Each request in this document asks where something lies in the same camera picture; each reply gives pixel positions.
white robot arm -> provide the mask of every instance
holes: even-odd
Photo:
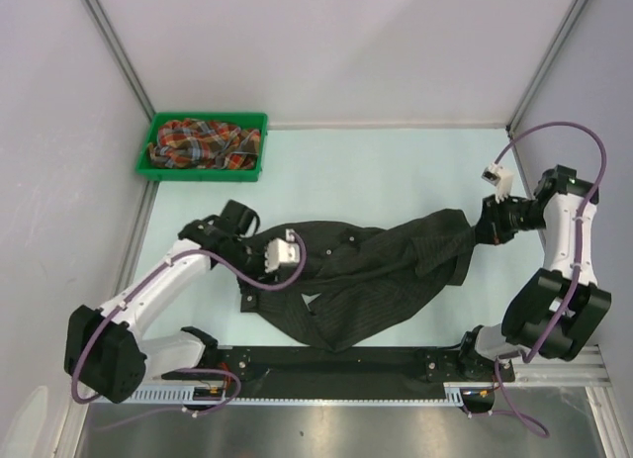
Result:
[[[229,201],[219,216],[188,224],[162,261],[115,298],[96,310],[77,309],[68,325],[66,372],[118,403],[143,379],[196,367],[206,348],[216,345],[202,331],[188,326],[171,336],[143,339],[158,315],[195,278],[226,262],[241,279],[281,289],[301,273],[301,240],[291,230],[285,239],[269,241],[263,251],[248,243],[244,235],[256,219],[253,211]],[[279,283],[291,271],[290,278]],[[93,336],[97,337],[88,347]]]
[[[484,178],[496,184],[496,175],[487,170]],[[611,303],[611,295],[597,288],[591,265],[597,191],[584,206],[583,217],[577,218],[591,187],[575,170],[556,166],[543,173],[531,200],[507,193],[484,200],[480,241],[501,244],[519,230],[542,229],[545,256],[543,267],[512,300],[501,324],[466,334],[471,347],[462,348],[465,360],[495,361],[520,354],[529,361],[539,353],[569,361],[587,343]]]

pinstripe fabric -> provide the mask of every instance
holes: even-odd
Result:
[[[306,242],[300,280],[281,292],[254,291],[249,311],[310,346],[341,351],[415,315],[446,285],[466,278],[474,230],[464,213],[443,210],[393,229],[310,222],[259,233],[262,248],[294,229]],[[307,306],[303,295],[319,296]]]

purple cable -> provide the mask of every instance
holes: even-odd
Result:
[[[468,414],[468,418],[470,418],[471,416],[475,418],[485,417],[485,416],[496,416],[496,415],[514,416],[521,421],[521,423],[523,424],[523,426],[525,426],[525,428],[527,428],[530,432],[534,433],[539,438],[549,438],[550,430],[548,430],[547,427],[543,423],[538,421],[533,416],[520,412],[510,400],[510,397],[507,393],[507,389],[505,388],[505,385],[503,384],[503,379],[501,377],[498,359],[495,361],[495,375],[497,376],[498,387],[501,390],[501,394],[503,395],[503,398],[507,402],[507,405],[510,407],[510,410],[472,413],[471,411],[468,410],[466,405],[463,405],[462,410]]]
[[[235,276],[237,276],[244,282],[260,290],[265,290],[268,292],[277,292],[279,290],[283,290],[284,288],[287,288],[299,278],[299,276],[304,271],[304,267],[306,266],[306,256],[307,256],[306,245],[304,244],[304,240],[297,233],[294,233],[294,236],[295,236],[295,240],[297,241],[297,244],[299,245],[299,250],[300,250],[299,265],[297,265],[297,268],[295,269],[293,274],[290,276],[290,278],[288,278],[288,280],[284,282],[278,283],[276,285],[268,285],[265,283],[257,282],[256,280],[253,280],[252,278],[245,275],[243,272],[240,272],[239,270],[237,270],[234,266],[232,266],[230,263],[228,263],[226,260],[224,260],[222,257],[217,255],[216,253],[210,252],[208,250],[193,249],[193,250],[186,250],[184,252],[180,252],[174,255],[173,257],[170,258],[170,263],[164,262],[158,265],[153,271],[147,274],[147,276],[143,278],[142,281],[138,283],[138,285],[136,285],[132,289],[132,291],[123,299],[123,302],[125,305],[128,305],[149,283],[151,283],[152,280],[154,280],[158,275],[160,275],[165,269],[169,268],[173,264],[173,262],[178,261],[184,257],[188,257],[190,255],[205,255],[207,257],[210,257],[214,259],[215,261],[217,261],[218,263],[222,264],[224,267],[226,267],[228,270],[234,273]],[[82,404],[82,405],[89,404],[93,402],[94,400],[98,399],[99,397],[101,397],[99,394],[95,394],[94,396],[91,396],[91,397],[81,397],[79,395],[79,390],[78,390],[79,376],[81,375],[83,366],[86,364],[88,355],[90,354],[90,351],[92,350],[95,343],[97,342],[97,339],[99,338],[103,330],[106,328],[106,326],[110,323],[110,321],[121,310],[122,310],[121,307],[114,307],[112,309],[112,311],[97,326],[95,331],[90,336],[90,339],[88,339],[86,346],[83,348],[83,350],[81,351],[81,354],[79,355],[77,364],[74,370],[72,371],[72,379],[70,383],[70,394],[72,395],[72,399],[77,404]],[[191,371],[200,372],[200,370],[195,370],[195,369],[190,370],[190,372]]]
[[[576,293],[576,289],[578,288],[579,279],[581,277],[581,262],[583,261],[583,213],[585,212],[585,207],[587,206],[589,200],[597,191],[597,188],[602,181],[602,177],[604,176],[604,171],[606,170],[606,149],[604,148],[604,143],[600,139],[600,137],[592,130],[588,129],[584,125],[576,124],[574,122],[549,122],[547,124],[537,125],[525,132],[523,132],[518,137],[514,138],[499,154],[495,163],[499,163],[503,156],[510,151],[521,139],[527,137],[528,135],[533,134],[534,132],[538,132],[542,129],[547,129],[549,127],[571,127],[574,129],[578,129],[582,132],[585,132],[589,135],[595,143],[597,144],[598,149],[600,150],[600,169],[595,177],[595,181],[593,182],[593,186],[588,190],[587,194],[583,197],[581,204],[578,206],[576,210],[576,239],[575,239],[575,248],[574,248],[574,267],[572,270],[572,283],[570,284],[570,288],[567,291],[567,294],[563,298],[563,302],[561,306],[556,310],[556,312],[552,315],[552,318],[547,323],[547,326],[543,330],[543,333],[536,340],[530,352],[523,358],[524,362],[527,364],[536,357],[538,351],[545,343],[545,340],[550,335],[550,333],[556,327],[556,324],[560,320],[561,316],[567,311],[567,308],[572,300],[574,294]]]
[[[198,412],[192,411],[191,415],[195,413],[196,414],[195,416],[204,416],[204,415],[208,415],[209,413],[219,412],[224,407],[226,407],[228,403],[232,402],[239,395],[241,391],[241,381],[239,380],[239,378],[232,372],[225,371],[224,369],[179,369],[177,372],[182,372],[186,374],[187,373],[220,374],[225,377],[230,377],[235,381],[235,391],[230,395],[230,397],[228,397],[227,399],[224,399],[222,402],[220,402],[216,406],[211,406],[211,408],[208,410],[198,411]],[[117,421],[115,423],[110,423],[108,425],[95,426],[93,427],[93,429],[96,431],[108,431],[108,430],[112,430],[113,428],[118,428],[119,426],[127,425],[129,423],[141,420],[143,418],[147,418],[148,416],[152,416],[152,415],[156,415],[156,414],[164,413],[164,412],[190,412],[190,411],[186,411],[186,410],[183,411],[181,407],[162,407],[160,409],[152,409],[151,411],[139,413],[138,415],[131,416],[129,418],[125,418],[123,420]]]

